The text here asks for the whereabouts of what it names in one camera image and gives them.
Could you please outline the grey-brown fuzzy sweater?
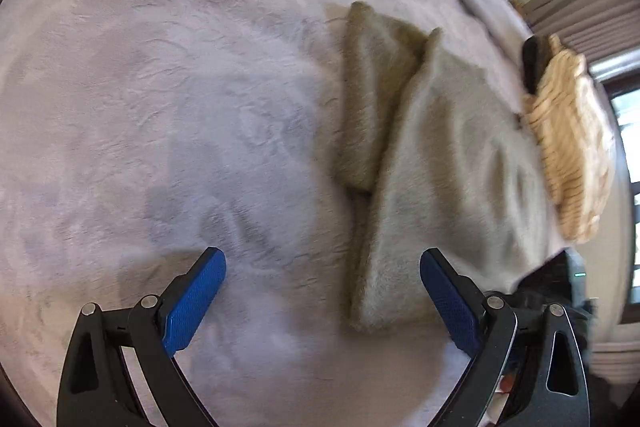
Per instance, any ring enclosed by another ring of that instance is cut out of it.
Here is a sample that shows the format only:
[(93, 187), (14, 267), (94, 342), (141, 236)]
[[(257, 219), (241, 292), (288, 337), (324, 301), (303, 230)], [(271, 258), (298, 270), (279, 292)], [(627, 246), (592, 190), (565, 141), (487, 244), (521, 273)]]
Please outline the grey-brown fuzzy sweater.
[(343, 62), (336, 175), (356, 202), (355, 329), (434, 314), (419, 274), (428, 248), (484, 291), (512, 291), (564, 247), (533, 135), (440, 29), (356, 2)]

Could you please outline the cream striped knit garment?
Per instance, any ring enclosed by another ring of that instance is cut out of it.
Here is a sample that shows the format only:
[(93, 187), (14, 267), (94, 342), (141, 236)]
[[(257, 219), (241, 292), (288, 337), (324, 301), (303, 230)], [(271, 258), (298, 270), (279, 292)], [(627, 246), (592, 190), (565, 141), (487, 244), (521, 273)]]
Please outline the cream striped knit garment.
[(537, 92), (523, 98), (524, 120), (540, 150), (560, 232), (583, 244), (597, 234), (615, 173), (616, 140), (586, 58), (555, 35)]

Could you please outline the dark basket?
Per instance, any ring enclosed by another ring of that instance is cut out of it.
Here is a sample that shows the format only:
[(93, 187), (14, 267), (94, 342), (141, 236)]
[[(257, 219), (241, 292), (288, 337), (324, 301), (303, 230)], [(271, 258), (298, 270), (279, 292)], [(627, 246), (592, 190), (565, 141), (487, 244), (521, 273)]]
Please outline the dark basket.
[(553, 56), (549, 37), (529, 37), (522, 46), (523, 84), (529, 95), (537, 92), (538, 83)]

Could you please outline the lavender plush bed blanket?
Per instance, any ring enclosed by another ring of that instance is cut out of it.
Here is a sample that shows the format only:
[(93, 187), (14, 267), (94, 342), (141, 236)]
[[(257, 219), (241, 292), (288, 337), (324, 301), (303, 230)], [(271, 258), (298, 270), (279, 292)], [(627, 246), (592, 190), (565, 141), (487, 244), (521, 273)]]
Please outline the lavender plush bed blanket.
[[(439, 324), (342, 319), (352, 203), (333, 174), (359, 0), (3, 0), (1, 363), (55, 422), (80, 308), (128, 307), (209, 246), (228, 274), (179, 364), (224, 426), (423, 426), (465, 367)], [(360, 0), (520, 106), (506, 0)]]

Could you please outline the grey curtain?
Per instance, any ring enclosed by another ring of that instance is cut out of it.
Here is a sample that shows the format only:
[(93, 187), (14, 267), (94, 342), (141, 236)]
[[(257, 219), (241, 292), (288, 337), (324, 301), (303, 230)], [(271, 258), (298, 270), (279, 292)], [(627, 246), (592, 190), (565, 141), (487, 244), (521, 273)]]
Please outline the grey curtain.
[(524, 18), (533, 32), (558, 35), (590, 62), (639, 45), (639, 0), (530, 0)]

